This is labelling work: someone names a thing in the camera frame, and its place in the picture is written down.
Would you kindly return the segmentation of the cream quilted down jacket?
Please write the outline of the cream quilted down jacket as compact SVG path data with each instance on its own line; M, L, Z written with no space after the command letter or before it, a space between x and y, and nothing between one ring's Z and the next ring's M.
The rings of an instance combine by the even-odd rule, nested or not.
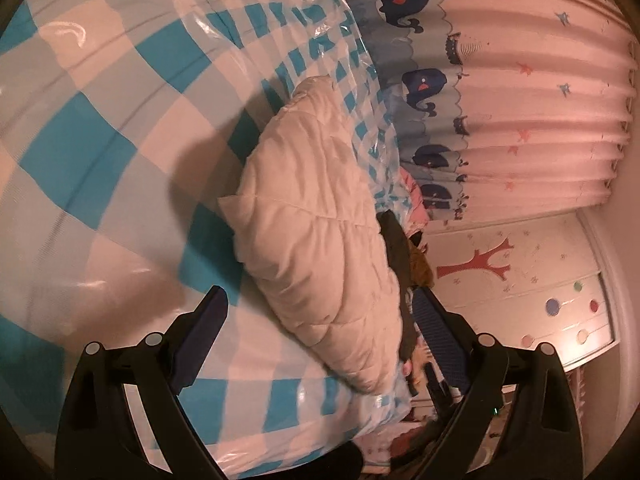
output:
M400 287L328 76L301 82L218 200L236 258L282 326L352 388L393 387Z

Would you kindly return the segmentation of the white wardrobe with tree decal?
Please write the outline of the white wardrobe with tree decal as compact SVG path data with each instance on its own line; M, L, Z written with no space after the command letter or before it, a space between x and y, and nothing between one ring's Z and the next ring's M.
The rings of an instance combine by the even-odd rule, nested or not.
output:
M428 231L433 292L475 333L507 347L552 344L566 370L617 337L600 262L576 212Z

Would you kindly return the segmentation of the brown fuzzy garment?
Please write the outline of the brown fuzzy garment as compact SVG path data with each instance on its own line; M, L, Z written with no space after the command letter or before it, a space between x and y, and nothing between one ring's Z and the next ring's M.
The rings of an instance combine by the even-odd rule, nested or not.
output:
M434 272L428 264L426 245L416 245L413 240L408 240L410 252L410 278L411 286L433 287L435 284Z

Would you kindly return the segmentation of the black garment on bed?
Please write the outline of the black garment on bed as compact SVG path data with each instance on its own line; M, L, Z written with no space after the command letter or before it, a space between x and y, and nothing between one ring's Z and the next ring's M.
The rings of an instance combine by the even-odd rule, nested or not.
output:
M395 273L400 290L399 311L402 333L398 350L399 359L403 367L409 367L409 370L404 371L404 376L410 394L417 396L419 391L414 384L412 354L418 343L418 334L414 327L413 317L409 310L410 301L408 300L411 290L410 243L393 211L378 212L376 220L378 220L380 233L385 243L387 264Z

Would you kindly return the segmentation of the pink garment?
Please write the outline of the pink garment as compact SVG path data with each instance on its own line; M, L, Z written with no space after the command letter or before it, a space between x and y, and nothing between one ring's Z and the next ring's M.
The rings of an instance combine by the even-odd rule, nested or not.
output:
M430 222L430 217L423 205L420 186L416 183L414 177L409 174L404 167L400 168L400 176L410 198L410 210L406 223L406 234L411 236L418 231L422 231L428 225L428 222Z

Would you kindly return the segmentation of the blue white checkered bed sheet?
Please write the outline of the blue white checkered bed sheet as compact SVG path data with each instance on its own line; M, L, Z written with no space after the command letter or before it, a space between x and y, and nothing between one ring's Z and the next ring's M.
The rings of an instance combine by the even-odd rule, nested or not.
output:
M90 341L166 330L215 285L229 314L180 401L224 472L308 463L408 412L289 335L217 209L295 87L328 75L381 210L405 214L396 133L345 0L24 0L1 38L1 407L52 463Z

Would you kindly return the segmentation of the whale print pink curtain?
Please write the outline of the whale print pink curtain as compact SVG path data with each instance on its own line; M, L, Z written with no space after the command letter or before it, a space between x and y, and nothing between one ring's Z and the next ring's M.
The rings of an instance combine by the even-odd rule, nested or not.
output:
M346 0L430 218L608 201L637 41L613 0Z

